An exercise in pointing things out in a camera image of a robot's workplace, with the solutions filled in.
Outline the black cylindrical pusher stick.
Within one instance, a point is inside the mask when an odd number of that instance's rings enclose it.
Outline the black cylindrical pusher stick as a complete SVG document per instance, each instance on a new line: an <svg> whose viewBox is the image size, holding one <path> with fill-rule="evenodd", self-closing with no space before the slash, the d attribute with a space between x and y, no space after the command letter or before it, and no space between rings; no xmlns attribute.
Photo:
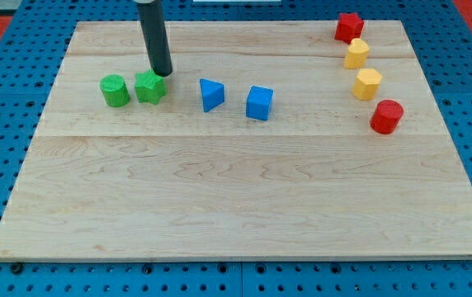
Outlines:
<svg viewBox="0 0 472 297"><path fill-rule="evenodd" d="M136 7L150 66L158 76L167 77L172 73L173 67L162 2L160 0L136 0Z"/></svg>

